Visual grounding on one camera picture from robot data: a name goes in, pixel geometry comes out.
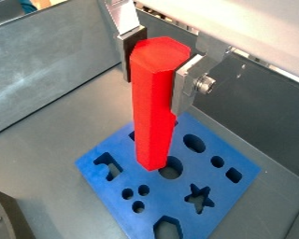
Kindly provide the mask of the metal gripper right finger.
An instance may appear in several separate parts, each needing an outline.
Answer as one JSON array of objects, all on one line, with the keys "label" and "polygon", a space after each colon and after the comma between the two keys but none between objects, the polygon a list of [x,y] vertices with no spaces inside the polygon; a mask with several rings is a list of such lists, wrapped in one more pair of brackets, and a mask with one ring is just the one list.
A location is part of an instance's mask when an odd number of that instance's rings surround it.
[{"label": "metal gripper right finger", "polygon": [[174,72],[170,111],[176,116],[190,106],[197,93],[208,94],[212,91],[216,80],[209,72],[224,60],[231,45],[198,33],[196,49],[197,54],[189,57]]}]

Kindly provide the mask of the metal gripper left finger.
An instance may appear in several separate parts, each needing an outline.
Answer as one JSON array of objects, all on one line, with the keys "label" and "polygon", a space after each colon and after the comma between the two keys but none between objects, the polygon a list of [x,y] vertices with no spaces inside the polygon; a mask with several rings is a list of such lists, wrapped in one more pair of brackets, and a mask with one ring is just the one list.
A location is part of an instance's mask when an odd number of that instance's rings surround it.
[{"label": "metal gripper left finger", "polygon": [[121,55],[121,71],[124,80],[129,82],[129,56],[137,42],[146,38],[146,28],[140,25],[133,0],[104,0],[104,6],[118,33],[117,44]]}]

